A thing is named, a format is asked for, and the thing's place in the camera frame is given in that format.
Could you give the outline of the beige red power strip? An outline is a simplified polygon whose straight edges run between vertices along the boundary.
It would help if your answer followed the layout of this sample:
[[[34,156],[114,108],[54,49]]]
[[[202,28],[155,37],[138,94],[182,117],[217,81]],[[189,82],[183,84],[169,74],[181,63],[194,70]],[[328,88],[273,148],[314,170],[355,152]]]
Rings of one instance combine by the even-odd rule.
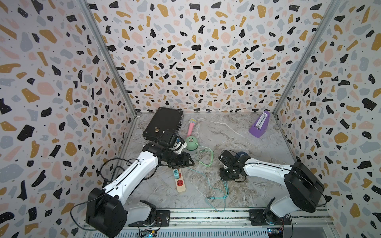
[[[176,183],[176,188],[177,188],[178,193],[186,191],[186,186],[185,186],[183,175],[181,176],[180,179],[175,179],[175,183]]]

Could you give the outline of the teal USB charger plug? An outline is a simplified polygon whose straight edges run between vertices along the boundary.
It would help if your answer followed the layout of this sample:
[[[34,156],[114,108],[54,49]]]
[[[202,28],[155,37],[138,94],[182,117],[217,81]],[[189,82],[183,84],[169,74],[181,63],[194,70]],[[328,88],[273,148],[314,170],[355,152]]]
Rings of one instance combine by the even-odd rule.
[[[178,170],[178,169],[175,169],[174,171],[173,171],[173,173],[174,173],[174,177],[175,177],[175,179],[180,179],[181,178],[181,172]]]

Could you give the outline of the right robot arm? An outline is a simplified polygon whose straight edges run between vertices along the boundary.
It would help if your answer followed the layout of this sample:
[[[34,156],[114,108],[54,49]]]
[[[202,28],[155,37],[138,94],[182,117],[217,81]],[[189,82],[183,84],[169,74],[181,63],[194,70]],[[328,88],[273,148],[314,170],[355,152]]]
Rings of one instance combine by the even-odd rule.
[[[314,213],[324,197],[324,185],[300,161],[292,165],[277,165],[232,150],[224,150],[218,159],[224,165],[219,170],[223,181],[240,182],[240,177],[258,177],[286,187],[287,193],[283,198],[272,198],[265,209],[249,211],[253,226],[290,225],[290,213],[298,210]]]

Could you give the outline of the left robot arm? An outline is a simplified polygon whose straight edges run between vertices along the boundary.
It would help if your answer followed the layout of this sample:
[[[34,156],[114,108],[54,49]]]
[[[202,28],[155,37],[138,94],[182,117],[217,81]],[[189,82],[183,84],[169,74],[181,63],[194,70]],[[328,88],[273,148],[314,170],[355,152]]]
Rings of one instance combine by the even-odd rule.
[[[108,238],[116,237],[125,225],[157,225],[156,206],[145,200],[132,205],[126,202],[153,169],[164,162],[171,169],[194,166],[185,151],[187,142],[176,132],[166,132],[169,140],[147,143],[129,167],[104,188],[95,188],[88,196],[85,221]]]

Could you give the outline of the black hard case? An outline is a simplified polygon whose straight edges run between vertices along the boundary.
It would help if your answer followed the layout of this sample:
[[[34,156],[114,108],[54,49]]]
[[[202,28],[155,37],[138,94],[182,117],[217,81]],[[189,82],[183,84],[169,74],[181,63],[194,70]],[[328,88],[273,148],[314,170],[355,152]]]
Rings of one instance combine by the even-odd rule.
[[[159,107],[143,132],[146,140],[165,140],[165,133],[174,133],[180,130],[184,112],[181,110]]]

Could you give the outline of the pink toy microphone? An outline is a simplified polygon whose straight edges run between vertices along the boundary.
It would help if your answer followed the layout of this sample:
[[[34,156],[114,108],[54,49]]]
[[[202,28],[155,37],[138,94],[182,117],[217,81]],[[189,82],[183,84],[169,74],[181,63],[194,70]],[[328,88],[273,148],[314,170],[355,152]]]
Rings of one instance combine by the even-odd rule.
[[[188,132],[187,132],[187,137],[191,136],[195,124],[196,124],[196,119],[191,118],[190,122],[189,122],[189,128],[188,128]]]

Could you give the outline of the purple metronome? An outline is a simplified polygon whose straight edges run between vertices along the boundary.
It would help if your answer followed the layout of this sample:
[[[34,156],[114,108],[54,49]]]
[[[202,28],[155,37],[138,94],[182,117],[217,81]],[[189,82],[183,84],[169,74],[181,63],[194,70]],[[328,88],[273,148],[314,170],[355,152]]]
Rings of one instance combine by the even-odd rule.
[[[251,126],[249,133],[256,138],[263,136],[267,130],[269,119],[270,112],[263,112],[261,116],[256,120],[256,122]]]

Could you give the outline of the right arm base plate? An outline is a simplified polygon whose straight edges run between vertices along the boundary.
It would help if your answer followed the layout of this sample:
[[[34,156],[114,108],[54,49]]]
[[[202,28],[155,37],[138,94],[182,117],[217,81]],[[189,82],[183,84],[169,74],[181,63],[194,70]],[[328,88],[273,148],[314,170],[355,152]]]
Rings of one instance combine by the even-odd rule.
[[[270,210],[266,209],[251,209],[249,210],[249,221],[252,226],[281,226],[291,225],[290,217],[277,217]]]

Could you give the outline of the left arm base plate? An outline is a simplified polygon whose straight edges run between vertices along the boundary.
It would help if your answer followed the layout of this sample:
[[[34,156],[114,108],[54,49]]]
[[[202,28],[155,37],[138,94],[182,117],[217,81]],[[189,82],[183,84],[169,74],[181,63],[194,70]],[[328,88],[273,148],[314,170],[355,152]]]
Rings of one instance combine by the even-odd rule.
[[[128,224],[128,227],[168,227],[170,224],[170,217],[170,210],[156,210],[151,212],[146,220]]]

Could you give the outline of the aluminium front rail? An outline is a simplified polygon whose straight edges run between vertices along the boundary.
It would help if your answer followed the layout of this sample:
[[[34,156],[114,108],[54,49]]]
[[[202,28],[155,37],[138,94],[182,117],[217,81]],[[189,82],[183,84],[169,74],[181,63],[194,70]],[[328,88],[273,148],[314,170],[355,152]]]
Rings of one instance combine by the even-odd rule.
[[[295,211],[277,225],[254,224],[258,208],[207,208],[159,210],[150,226],[127,225],[119,238],[338,238],[328,212]]]

